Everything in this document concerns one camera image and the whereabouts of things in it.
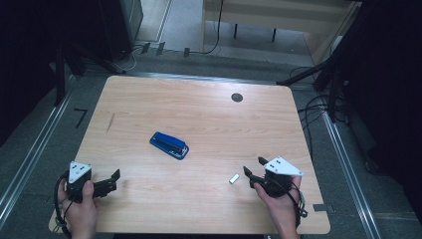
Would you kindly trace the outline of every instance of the white eraser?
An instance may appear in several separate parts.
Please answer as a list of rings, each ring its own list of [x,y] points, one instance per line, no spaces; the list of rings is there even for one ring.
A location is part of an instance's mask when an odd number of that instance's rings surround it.
[[[230,179],[230,183],[231,184],[233,184],[233,183],[235,183],[235,181],[237,180],[239,178],[239,174],[236,174],[236,175],[234,175],[233,177],[232,177],[232,179]]]

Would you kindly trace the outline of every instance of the wrist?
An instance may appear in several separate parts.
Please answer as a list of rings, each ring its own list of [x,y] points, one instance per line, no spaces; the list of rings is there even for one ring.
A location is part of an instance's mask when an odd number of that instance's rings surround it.
[[[283,239],[298,239],[300,238],[296,229],[295,223],[283,223],[276,225],[277,231],[279,232],[280,238]]]
[[[72,239],[94,239],[96,238],[95,231],[76,231],[72,232]]]

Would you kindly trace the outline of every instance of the blue stapler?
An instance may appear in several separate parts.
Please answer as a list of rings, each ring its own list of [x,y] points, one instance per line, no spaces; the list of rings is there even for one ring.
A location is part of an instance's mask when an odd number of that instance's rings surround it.
[[[189,151],[189,147],[184,141],[159,131],[152,136],[149,142],[179,160],[183,159]]]

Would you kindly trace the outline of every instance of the table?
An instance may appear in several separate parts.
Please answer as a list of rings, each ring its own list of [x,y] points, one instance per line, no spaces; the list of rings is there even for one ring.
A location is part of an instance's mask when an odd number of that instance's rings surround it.
[[[235,93],[241,102],[232,101]],[[156,131],[184,140],[186,157],[151,145]],[[92,165],[93,181],[120,169],[117,191],[100,199],[99,232],[270,234],[276,229],[243,166],[263,175],[258,156],[278,155],[305,174],[309,216],[299,232],[327,233],[326,212],[313,208],[323,201],[286,87],[110,77],[75,161]]]
[[[203,0],[201,51],[205,22],[218,21],[220,0]],[[304,32],[315,64],[349,27],[359,3],[343,0],[225,0],[221,22]]]

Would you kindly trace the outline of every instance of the human hand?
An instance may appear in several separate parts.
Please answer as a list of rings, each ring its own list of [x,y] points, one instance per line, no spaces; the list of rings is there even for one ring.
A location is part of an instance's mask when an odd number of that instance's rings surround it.
[[[65,182],[65,179],[60,182],[58,198],[62,202],[62,210],[66,211],[65,216],[71,226],[72,238],[94,238],[97,225],[97,209],[93,201],[94,184],[90,180],[85,183],[82,191],[83,201],[76,203],[68,199]]]
[[[299,188],[302,178],[293,176],[292,182],[298,188],[291,189],[289,192],[296,202],[300,200]],[[287,195],[278,198],[271,197],[259,183],[254,183],[258,196],[264,201],[270,213],[273,223],[282,238],[300,238],[296,230],[296,211],[292,199]]]

